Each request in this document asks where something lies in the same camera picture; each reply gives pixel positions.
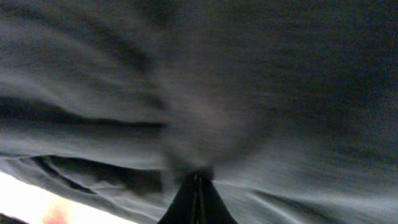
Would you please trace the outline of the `dark green Nike t-shirt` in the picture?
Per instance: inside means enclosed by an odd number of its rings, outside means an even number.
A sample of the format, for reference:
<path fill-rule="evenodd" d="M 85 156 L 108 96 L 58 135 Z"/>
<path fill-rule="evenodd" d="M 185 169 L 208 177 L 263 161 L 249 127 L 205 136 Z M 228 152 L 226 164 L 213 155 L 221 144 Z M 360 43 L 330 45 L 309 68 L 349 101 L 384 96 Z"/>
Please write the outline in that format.
<path fill-rule="evenodd" d="M 138 223 L 397 222 L 396 1 L 1 1 L 1 170 Z"/>

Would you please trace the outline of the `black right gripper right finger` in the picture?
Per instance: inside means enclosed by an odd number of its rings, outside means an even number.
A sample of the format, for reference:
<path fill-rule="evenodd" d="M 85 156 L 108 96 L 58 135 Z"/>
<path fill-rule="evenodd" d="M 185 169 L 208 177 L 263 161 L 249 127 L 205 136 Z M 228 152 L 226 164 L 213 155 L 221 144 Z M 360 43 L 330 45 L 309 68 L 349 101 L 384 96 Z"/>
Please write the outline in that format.
<path fill-rule="evenodd" d="M 238 224 L 231 216 L 212 181 L 197 177 L 199 224 Z"/>

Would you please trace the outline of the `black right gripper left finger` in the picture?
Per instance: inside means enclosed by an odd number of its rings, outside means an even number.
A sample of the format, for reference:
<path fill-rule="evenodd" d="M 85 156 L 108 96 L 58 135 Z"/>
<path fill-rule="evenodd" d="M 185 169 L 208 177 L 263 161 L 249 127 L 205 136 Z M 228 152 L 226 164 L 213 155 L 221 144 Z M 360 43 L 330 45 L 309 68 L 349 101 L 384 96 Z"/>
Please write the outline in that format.
<path fill-rule="evenodd" d="M 197 175 L 188 176 L 158 224 L 197 224 Z"/>

